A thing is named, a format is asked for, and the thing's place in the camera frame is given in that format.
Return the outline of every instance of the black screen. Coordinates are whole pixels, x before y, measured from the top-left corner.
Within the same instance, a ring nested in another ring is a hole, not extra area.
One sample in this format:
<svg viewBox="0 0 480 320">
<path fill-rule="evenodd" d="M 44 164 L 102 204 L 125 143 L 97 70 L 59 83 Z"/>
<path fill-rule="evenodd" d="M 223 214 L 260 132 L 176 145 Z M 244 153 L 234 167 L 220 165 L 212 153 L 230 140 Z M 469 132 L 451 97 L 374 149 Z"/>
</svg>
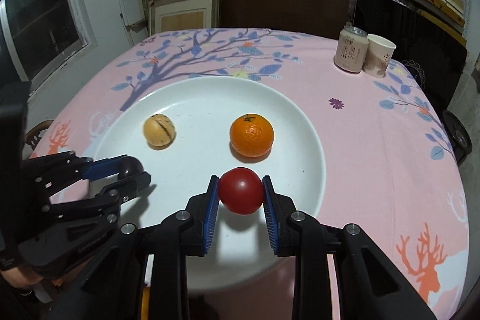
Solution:
<svg viewBox="0 0 480 320">
<path fill-rule="evenodd" d="M 392 0 L 357 0 L 353 24 L 393 41 L 392 57 L 407 66 L 437 114 L 447 109 L 467 57 L 462 44 Z"/>
</svg>

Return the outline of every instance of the can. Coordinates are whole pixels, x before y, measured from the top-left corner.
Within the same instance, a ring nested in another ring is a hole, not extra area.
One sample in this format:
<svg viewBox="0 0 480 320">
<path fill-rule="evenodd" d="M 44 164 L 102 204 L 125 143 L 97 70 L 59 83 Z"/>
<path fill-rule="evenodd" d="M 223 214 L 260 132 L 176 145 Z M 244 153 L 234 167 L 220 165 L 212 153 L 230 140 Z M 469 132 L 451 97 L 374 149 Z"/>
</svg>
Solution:
<svg viewBox="0 0 480 320">
<path fill-rule="evenodd" d="M 345 71 L 358 74 L 362 70 L 367 49 L 367 33 L 354 26 L 345 26 L 340 32 L 333 62 Z"/>
</svg>

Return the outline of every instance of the tablecloth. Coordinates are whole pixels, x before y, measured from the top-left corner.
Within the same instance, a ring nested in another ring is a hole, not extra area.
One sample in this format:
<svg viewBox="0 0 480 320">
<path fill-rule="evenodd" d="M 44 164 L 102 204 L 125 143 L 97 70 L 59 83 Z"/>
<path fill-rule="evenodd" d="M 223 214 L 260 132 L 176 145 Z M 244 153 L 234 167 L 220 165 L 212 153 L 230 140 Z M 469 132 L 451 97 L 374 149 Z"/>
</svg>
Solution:
<svg viewBox="0 0 480 320">
<path fill-rule="evenodd" d="M 442 124 L 407 69 L 375 79 L 333 63 L 336 40 L 259 28 L 173 31 L 145 39 L 100 71 L 64 108 L 34 156 L 93 156 L 135 101 L 182 79 L 218 75 L 264 83 L 309 117 L 322 142 L 326 187 L 318 219 L 359 224 L 439 320 L 462 293 L 469 248 L 465 195 Z M 85 184 L 53 202 L 86 195 Z M 289 319 L 293 264 L 208 295 L 221 319 Z"/>
</svg>

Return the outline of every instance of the red tomato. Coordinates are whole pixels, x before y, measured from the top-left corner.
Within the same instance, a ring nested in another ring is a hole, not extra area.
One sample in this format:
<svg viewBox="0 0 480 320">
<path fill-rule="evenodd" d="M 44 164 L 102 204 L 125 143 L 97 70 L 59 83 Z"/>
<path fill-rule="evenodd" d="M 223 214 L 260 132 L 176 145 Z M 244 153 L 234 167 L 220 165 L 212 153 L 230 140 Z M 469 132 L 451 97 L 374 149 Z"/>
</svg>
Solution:
<svg viewBox="0 0 480 320">
<path fill-rule="evenodd" d="M 218 181 L 218 196 L 229 211 L 252 214 L 263 203 L 262 181 L 248 168 L 234 168 Z"/>
</svg>

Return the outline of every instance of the orange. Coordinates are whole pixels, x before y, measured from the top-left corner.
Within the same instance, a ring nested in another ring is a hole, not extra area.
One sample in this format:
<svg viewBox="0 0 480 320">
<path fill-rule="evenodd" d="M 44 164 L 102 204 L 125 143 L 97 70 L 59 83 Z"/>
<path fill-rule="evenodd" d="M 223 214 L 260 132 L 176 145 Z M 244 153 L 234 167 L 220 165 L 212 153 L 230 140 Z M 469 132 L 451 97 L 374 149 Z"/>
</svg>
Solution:
<svg viewBox="0 0 480 320">
<path fill-rule="evenodd" d="M 230 142 L 235 151 L 247 158 L 258 158 L 271 150 L 272 124 L 258 114 L 245 114 L 230 127 Z"/>
</svg>

